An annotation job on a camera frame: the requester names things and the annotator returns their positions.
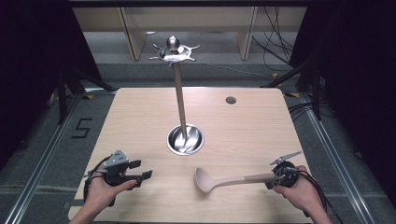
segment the cable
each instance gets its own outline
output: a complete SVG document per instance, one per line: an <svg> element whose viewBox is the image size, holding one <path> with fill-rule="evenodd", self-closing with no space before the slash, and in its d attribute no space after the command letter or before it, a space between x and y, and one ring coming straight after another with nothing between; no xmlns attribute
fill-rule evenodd
<svg viewBox="0 0 396 224"><path fill-rule="evenodd" d="M281 182L281 172L282 172L282 169L278 169L278 170L275 172L274 179L273 179L273 181L272 181L272 185L273 185L273 186L279 186L279 185L280 185L280 182Z"/></svg>
<svg viewBox="0 0 396 224"><path fill-rule="evenodd" d="M280 45L274 43L274 41L272 41L271 38L268 37L268 35L267 35L265 32L263 32L263 33L264 33L264 36L267 38L267 40L268 40L271 44L273 44L274 46L276 46L276 47L278 47L278 48L280 48L280 49L283 48L282 46L280 46Z"/></svg>
<svg viewBox="0 0 396 224"><path fill-rule="evenodd" d="M282 46L283 52L284 52L284 54L285 54L285 57L287 58L287 60L289 60L290 54L289 54L288 51L286 51L286 46L285 46L284 43L283 43L284 41L285 41L285 42L287 42L287 41L286 41L286 40L281 36L281 34L280 34L279 19L278 19L279 7L276 7L276 20L275 20L275 22L272 22L271 17L269 16L266 7L264 7L264 10L265 10L265 13L267 14L267 18L268 18L269 22L271 23L272 28L273 28L270 37L268 38L268 36L267 36L267 38L268 38L268 40L270 40L271 37L272 37L272 34L275 33L275 34L277 35L277 37L278 37L280 43L281 43L281 46Z"/></svg>
<svg viewBox="0 0 396 224"><path fill-rule="evenodd" d="M285 59L281 58L279 55L277 55L275 52L269 50L267 47L265 47L264 45L262 45L261 43L259 43L259 41L256 40L256 38L254 36L251 37L260 47L262 47L262 49L270 52L272 55L274 55L275 57L277 57L280 61L282 61L283 63L289 63L288 61L286 61Z"/></svg>
<svg viewBox="0 0 396 224"><path fill-rule="evenodd" d="M92 179L95 179L95 178L97 178L97 177L105 177L104 175L96 175L96 176L94 176Z"/></svg>
<svg viewBox="0 0 396 224"><path fill-rule="evenodd" d="M225 67L225 66L220 66L220 65L214 65L214 64L212 64L212 63L204 63L204 64L209 65L209 66L213 66L213 67L217 67L217 68L229 69L229 70L232 70L232 71L235 71L235 72L238 72L238 73L249 74L249 75L256 75L256 76L260 76L260 77L265 77L265 78L268 78L268 79L272 79L271 77L266 77L265 75L262 75L262 74L260 74L260 73L245 72L245 71L237 70L237 69L234 69L234 68L231 68L231 67Z"/></svg>
<svg viewBox="0 0 396 224"><path fill-rule="evenodd" d="M95 175L97 169L99 168L100 165L102 165L103 162L107 161L110 157L111 157L111 155L102 159L101 161L99 161L99 163L91 171L88 172L88 175L87 175L88 178L85 180L85 183L84 183L84 191L83 191L84 202L87 200L88 190L90 188L91 181L93 178L96 178L96 176L94 176L94 175Z"/></svg>
<svg viewBox="0 0 396 224"><path fill-rule="evenodd" d="M293 105L293 106L289 106L288 107L288 110L289 110L289 112L290 112L290 116L291 116L291 119L292 119L292 121L295 121L295 120L297 120L300 116L302 116L304 113L306 113L306 112L308 112L309 110L311 110L312 109L312 102L309 102L309 103L303 103L303 104L299 104L299 105ZM329 103L327 103L326 101L325 102L319 102L319 104L320 105L322 105L321 106L321 108L323 108L323 107L330 107L328 104ZM323 115L323 116L325 116L325 117L327 117L327 118L332 118L332 119L335 119L335 118L337 118L336 116L331 116L331 115L327 115L327 114L324 114L323 112L320 112L320 114L321 115Z"/></svg>
<svg viewBox="0 0 396 224"><path fill-rule="evenodd" d="M319 198L322 201L323 204L323 208L324 210L327 212L327 205L329 205L329 207L332 209L332 212L334 213L335 217L337 218L337 220L343 224L343 220L339 217L339 215L337 214L337 212L335 211L335 209L333 208L332 204L330 203L329 199L326 197L326 195L323 192L323 189L320 187L319 183L314 179L314 177L312 177L312 175L310 175L308 172L306 171L290 171L294 174L297 174L299 176L304 177L306 180L308 180L313 186L314 188L317 190Z"/></svg>

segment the ladle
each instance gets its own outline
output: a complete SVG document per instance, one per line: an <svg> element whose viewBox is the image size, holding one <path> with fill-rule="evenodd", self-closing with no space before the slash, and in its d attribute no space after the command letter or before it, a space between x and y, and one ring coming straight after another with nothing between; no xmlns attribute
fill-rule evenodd
<svg viewBox="0 0 396 224"><path fill-rule="evenodd" d="M197 168L194 175L195 186L202 192L209 192L215 187L248 183L270 183L274 174L237 176L224 179L213 179L202 168Z"/></svg>

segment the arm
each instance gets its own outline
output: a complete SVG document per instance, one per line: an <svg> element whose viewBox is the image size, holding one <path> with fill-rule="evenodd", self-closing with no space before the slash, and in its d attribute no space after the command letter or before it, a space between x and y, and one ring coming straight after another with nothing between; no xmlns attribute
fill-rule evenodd
<svg viewBox="0 0 396 224"><path fill-rule="evenodd" d="M304 166L298 166L297 168L300 171L306 171ZM294 207L308 213L314 223L332 223L322 206L317 190L305 178L300 176L297 183L291 188L276 186L274 191L282 194Z"/></svg>
<svg viewBox="0 0 396 224"><path fill-rule="evenodd" d="M113 199L121 192L130 189L135 180L130 180L116 187L109 186L101 177L102 174L96 173L90 184L90 190L86 202L78 210L69 224L91 223L103 209L107 208Z"/></svg>

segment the wooden table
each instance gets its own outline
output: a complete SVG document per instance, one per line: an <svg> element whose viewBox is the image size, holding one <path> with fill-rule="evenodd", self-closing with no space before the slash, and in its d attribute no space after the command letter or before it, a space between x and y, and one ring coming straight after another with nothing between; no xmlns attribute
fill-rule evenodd
<svg viewBox="0 0 396 224"><path fill-rule="evenodd" d="M121 149L142 160L127 175L153 170L141 188L121 193L96 221L183 223L306 223L300 210L264 184L215 188L194 186L197 167L213 178L270 173L269 163L302 150L282 93L278 89L183 88L187 122L205 134L200 151L178 156L166 137L179 125L174 88L120 89L108 112L87 171ZM230 105L226 98L236 98ZM304 154L292 159L307 166ZM83 182L75 200L82 199ZM69 217L78 211L72 206Z"/></svg>

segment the metal pole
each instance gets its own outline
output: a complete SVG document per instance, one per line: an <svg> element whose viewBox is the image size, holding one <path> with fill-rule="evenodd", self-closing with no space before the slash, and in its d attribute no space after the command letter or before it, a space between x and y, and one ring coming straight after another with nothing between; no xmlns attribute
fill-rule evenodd
<svg viewBox="0 0 396 224"><path fill-rule="evenodd" d="M186 125L186 114L184 112L184 100L183 100L183 90L181 85L181 74L180 74L180 63L172 63L172 68L175 75L175 86L176 86L176 96L178 105L178 114L180 116L181 133L183 138L187 140L187 125Z"/></svg>

